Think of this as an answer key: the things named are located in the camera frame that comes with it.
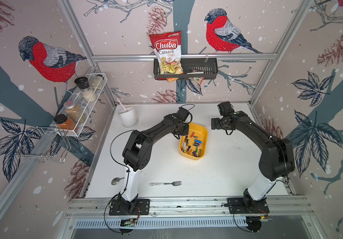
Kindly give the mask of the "yellow plastic storage box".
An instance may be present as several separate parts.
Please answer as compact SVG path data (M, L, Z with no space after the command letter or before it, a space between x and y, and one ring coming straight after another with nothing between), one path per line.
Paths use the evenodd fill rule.
M179 153L188 159L199 160L205 156L208 130L199 124L190 123L187 134L181 136Z

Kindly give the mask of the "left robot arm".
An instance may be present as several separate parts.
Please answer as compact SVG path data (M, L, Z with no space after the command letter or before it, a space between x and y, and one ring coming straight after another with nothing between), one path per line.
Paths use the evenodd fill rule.
M164 116L162 121L155 126L147 130L131 132L122 153L124 165L127 167L124 187L117 196L120 206L126 211L132 212L136 208L139 176L150 161L153 145L170 133L177 139L187 135L188 117L192 117L189 110L179 107L176 113Z

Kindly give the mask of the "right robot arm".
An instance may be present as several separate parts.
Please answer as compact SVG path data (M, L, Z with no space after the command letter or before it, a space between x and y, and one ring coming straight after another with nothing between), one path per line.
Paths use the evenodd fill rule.
M265 202L267 194L278 180L295 170L293 146L290 140L280 139L259 125L243 111L235 111L230 102L218 105L221 118L211 119L212 129L222 129L231 135L238 130L247 136L262 152L259 160L260 173L254 183L244 191L242 204L246 208L259 206Z

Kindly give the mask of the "white ceramic cup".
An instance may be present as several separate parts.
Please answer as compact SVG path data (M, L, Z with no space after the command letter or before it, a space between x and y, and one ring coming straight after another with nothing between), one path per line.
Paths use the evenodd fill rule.
M134 107L126 108L118 113L124 127L131 128L138 124L137 112Z

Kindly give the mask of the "red Chuba cassava chips bag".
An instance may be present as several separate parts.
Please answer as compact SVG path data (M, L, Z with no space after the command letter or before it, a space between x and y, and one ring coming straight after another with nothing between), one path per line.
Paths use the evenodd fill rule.
M183 74L181 31L150 34L149 37L158 60L159 74Z

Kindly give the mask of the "metal fork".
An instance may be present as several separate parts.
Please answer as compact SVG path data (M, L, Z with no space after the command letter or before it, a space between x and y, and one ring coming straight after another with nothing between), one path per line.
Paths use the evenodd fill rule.
M172 185L172 186L180 186L182 184L181 181L174 181L174 182L170 182L170 183L160 183L160 182L153 182L150 183L150 186L164 186L164 185Z

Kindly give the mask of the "pale spice jar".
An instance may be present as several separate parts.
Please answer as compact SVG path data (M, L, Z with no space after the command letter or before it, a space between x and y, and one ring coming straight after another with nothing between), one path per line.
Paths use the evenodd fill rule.
M96 75L92 81L91 87L94 90L101 90L104 85L104 79L102 75Z

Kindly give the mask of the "black lid spice jar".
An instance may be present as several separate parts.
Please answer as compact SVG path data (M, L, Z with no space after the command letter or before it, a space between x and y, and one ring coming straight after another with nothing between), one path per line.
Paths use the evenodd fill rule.
M97 100L95 90L90 87L88 78L78 77L74 82L80 89L81 95L86 102L91 103Z

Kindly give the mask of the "silver lid spice jar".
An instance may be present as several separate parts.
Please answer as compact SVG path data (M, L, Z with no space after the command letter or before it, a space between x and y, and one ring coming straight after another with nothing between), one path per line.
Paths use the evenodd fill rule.
M75 103L74 101L66 101L64 103L64 107L67 116L74 123L84 123L86 121L86 115L81 105Z

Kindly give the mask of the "orange spice jar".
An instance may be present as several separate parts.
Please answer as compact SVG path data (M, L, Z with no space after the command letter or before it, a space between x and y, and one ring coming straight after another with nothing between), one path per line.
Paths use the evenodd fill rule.
M60 129L74 130L76 128L76 123L65 114L56 115L54 122Z

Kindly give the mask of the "black wall basket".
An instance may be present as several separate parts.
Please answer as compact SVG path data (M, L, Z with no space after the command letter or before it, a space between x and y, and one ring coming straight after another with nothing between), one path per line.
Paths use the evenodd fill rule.
M218 65L216 58L182 58L181 74L161 74L159 63L153 61L153 74L156 80L166 80L167 78L176 78L177 80L187 80L189 78L203 78L206 80L216 79L218 74Z

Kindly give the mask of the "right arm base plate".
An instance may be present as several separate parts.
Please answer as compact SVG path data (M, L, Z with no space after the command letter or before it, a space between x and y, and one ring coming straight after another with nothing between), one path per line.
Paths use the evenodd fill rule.
M255 201L251 198L227 198L230 214L269 214L267 199Z

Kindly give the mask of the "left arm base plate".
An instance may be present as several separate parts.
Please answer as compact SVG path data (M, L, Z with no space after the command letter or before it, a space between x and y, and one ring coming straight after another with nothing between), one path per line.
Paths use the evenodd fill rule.
M125 210L125 208L120 205L118 199L114 199L109 206L109 216L148 215L149 209L150 209L149 199L138 199L134 207L134 211L131 213Z

